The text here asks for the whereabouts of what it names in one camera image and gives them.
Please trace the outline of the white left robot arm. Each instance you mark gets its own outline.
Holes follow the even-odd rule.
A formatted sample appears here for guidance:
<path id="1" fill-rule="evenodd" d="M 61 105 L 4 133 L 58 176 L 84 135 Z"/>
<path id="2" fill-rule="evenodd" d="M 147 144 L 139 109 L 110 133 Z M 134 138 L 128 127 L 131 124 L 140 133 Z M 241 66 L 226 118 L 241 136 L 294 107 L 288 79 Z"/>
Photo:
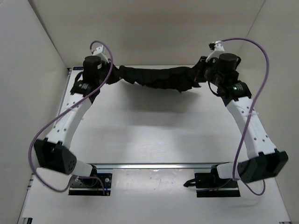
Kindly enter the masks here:
<path id="1" fill-rule="evenodd" d="M 75 77 L 66 104 L 68 112 L 60 118 L 43 140 L 36 140 L 34 150 L 39 166 L 66 175 L 81 176 L 88 186 L 97 182 L 94 167 L 79 161 L 70 151 L 74 133 L 84 114 L 92 106 L 99 94 L 110 69 L 110 60 L 104 56 L 87 56 L 83 61 L 83 71 Z"/>

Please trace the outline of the black pleated skirt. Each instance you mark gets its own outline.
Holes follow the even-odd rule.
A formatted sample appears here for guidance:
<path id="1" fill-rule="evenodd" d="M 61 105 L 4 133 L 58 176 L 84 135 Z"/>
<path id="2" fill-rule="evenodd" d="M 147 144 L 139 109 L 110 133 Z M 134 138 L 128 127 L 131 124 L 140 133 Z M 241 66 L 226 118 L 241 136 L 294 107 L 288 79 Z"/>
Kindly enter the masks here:
<path id="1" fill-rule="evenodd" d="M 196 81 L 197 73 L 197 69 L 190 67 L 141 69 L 121 65 L 119 68 L 113 67 L 107 84 L 124 80 L 129 84 L 139 84 L 153 89 L 171 89 L 184 92 L 200 87 Z"/>

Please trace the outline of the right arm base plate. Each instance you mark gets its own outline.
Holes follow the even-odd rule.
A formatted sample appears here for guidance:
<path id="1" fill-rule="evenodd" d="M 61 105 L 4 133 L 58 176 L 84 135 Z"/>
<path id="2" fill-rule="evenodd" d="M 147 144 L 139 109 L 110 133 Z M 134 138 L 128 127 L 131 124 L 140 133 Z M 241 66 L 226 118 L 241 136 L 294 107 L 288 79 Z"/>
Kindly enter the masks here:
<path id="1" fill-rule="evenodd" d="M 215 174 L 195 173 L 194 178 L 186 181 L 184 187 L 196 187 L 197 198 L 240 197 L 237 181 L 220 179 Z"/>

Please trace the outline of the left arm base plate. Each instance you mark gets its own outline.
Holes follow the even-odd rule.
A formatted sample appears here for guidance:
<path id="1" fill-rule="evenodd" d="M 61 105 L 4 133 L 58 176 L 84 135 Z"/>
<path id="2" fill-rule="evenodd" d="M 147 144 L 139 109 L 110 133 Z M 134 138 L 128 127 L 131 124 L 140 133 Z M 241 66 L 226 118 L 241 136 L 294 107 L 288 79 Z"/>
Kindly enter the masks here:
<path id="1" fill-rule="evenodd" d="M 101 179 L 103 186 L 97 179 L 76 179 L 72 180 L 69 196 L 111 196 L 112 172 L 97 170 L 94 174 Z"/>

